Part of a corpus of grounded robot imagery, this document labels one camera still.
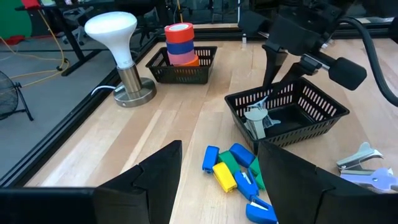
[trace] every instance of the wooden table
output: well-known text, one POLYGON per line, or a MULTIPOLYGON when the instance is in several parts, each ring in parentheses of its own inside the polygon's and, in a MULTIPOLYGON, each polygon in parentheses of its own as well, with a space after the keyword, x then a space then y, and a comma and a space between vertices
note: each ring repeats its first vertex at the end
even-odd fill
MULTIPOLYGON (((398 45, 375 40, 384 76, 398 86, 398 45)), ((216 45, 215 64, 207 85, 157 84, 157 96, 138 108, 122 108, 110 95, 60 150, 41 168, 29 186, 97 186, 137 164, 174 139, 183 142, 180 185, 171 223, 249 223, 246 199, 237 191, 224 193, 212 175, 201 170, 207 145, 228 150, 234 142, 246 145, 234 125, 224 96, 262 83, 266 67, 261 43, 243 47, 240 42, 196 42, 216 45)), ((138 65, 142 77, 152 77, 145 64, 155 46, 138 65)), ((326 52, 347 57, 368 70, 356 91, 329 80, 325 71, 308 79, 351 110, 351 113, 318 138, 288 146, 296 155, 337 174, 335 162, 355 153, 369 141, 385 159, 366 167, 392 166, 398 172, 398 109, 380 94, 360 40, 337 40, 326 52)), ((298 58, 290 56, 277 80, 298 58)), ((265 192, 261 198, 269 202, 265 192)))

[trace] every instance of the blue tape roll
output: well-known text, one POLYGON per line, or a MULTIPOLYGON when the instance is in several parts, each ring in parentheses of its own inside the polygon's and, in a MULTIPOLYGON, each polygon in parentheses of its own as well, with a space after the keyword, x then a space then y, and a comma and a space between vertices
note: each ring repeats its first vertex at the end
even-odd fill
POLYGON ((184 42, 184 43, 179 43, 179 44, 173 44, 173 43, 168 43, 166 42, 166 47, 167 51, 170 54, 178 55, 178 54, 185 54, 193 50, 193 40, 184 42))

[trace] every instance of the black fan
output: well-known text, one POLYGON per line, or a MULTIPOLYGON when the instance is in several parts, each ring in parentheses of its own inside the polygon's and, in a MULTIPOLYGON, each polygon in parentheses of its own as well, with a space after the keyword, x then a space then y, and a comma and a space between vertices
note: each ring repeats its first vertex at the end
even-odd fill
POLYGON ((33 121, 33 117, 19 88, 21 88, 20 83, 13 83, 6 74, 0 71, 0 120, 6 119, 14 113, 26 112, 29 119, 33 121), (17 110, 19 96, 21 96, 25 109, 17 110))

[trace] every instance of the black plastic basket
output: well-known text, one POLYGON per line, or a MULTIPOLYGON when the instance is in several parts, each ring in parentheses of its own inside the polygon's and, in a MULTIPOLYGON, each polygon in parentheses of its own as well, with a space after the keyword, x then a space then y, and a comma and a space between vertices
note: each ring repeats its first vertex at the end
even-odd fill
POLYGON ((266 137, 256 140, 244 126, 244 112, 250 110, 248 105, 262 100, 270 92, 258 87, 225 97, 235 124, 255 154, 260 141, 284 147, 327 133, 342 116, 349 114, 343 105, 308 80, 300 78, 266 101, 269 116, 281 123, 265 129, 266 137))
POLYGON ((171 65, 166 47, 160 48, 146 67, 159 83, 206 84, 213 68, 217 47, 195 47, 194 49, 195 54, 199 57, 200 66, 198 67, 171 65))

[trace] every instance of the tape roll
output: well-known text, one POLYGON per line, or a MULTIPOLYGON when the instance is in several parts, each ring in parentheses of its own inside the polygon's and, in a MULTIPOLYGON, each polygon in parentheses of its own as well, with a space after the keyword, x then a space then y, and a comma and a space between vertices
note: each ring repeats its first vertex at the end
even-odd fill
POLYGON ((189 22, 181 22, 167 26, 164 28, 164 32, 166 40, 174 44, 187 42, 194 37, 193 25, 189 22))
POLYGON ((195 59, 195 51, 194 50, 191 50, 188 53, 179 54, 179 55, 174 55, 174 54, 171 54, 170 52, 167 52, 167 55, 169 55, 169 61, 172 65, 182 65, 182 64, 191 62, 195 59))
POLYGON ((170 54, 178 55, 191 52, 193 50, 193 40, 189 40, 184 43, 174 44, 166 41, 167 51, 170 54))
POLYGON ((186 67, 186 66, 196 67, 196 66, 199 66, 199 57, 197 55, 195 55, 195 58, 192 61, 190 61, 188 63, 185 63, 185 64, 176 65, 176 66, 177 67, 186 67))

